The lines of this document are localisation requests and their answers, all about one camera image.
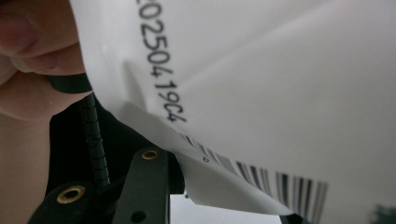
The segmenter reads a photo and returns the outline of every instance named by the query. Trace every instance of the white paper label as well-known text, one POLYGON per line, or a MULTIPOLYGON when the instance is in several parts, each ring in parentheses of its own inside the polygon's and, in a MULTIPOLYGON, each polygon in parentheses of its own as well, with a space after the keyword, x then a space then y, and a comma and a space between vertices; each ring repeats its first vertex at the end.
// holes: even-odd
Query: white paper label
POLYGON ((395 1, 71 2, 96 96, 196 203, 395 218, 395 1))

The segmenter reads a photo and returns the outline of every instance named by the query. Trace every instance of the fingernail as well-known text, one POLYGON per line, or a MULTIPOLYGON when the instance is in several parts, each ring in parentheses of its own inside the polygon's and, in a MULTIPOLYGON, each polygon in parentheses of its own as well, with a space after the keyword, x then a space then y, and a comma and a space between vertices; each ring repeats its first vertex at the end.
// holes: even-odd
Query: fingernail
POLYGON ((13 55, 32 46, 38 32, 25 17, 18 14, 0 15, 0 51, 13 55))
POLYGON ((18 70, 20 70, 21 72, 23 72, 23 73, 32 72, 32 70, 26 66, 26 64, 23 62, 22 59, 20 59, 20 58, 10 58, 10 60, 11 60, 12 64, 14 64, 14 66, 18 70))
POLYGON ((21 60, 25 68, 39 73, 49 71, 58 67, 58 58, 54 53, 47 53, 32 58, 25 58, 21 60))

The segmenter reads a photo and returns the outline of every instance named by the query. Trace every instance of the skin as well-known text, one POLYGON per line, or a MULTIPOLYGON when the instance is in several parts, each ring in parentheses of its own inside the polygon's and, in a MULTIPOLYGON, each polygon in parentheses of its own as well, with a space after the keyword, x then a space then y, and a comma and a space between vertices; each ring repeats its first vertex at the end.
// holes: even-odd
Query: skin
POLYGON ((84 72, 67 0, 0 0, 0 223, 26 223, 45 196, 50 119, 88 93, 47 75, 84 72))

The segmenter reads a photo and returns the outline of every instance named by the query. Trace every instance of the brass grommet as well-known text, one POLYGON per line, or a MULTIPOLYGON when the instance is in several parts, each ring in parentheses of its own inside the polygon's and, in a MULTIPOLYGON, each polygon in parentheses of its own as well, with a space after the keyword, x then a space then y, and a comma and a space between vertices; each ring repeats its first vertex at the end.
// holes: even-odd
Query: brass grommet
POLYGON ((143 152, 142 158, 145 159, 146 161, 151 161, 156 159, 158 156, 160 156, 160 152, 157 150, 148 150, 143 152))
POLYGON ((73 203, 80 199, 85 193, 85 188, 79 185, 65 189, 58 195, 56 201, 58 203, 73 203))

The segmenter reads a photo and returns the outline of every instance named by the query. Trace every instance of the barcode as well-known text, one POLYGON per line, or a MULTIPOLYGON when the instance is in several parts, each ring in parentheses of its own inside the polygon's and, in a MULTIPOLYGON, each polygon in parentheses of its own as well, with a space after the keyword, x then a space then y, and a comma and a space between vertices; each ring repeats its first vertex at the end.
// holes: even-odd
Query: barcode
POLYGON ((319 224, 328 191, 327 183, 297 175, 270 172, 267 169, 247 165, 241 161, 231 161, 187 135, 179 134, 194 148, 202 151, 209 160, 244 179, 251 186, 284 204, 310 223, 319 224))

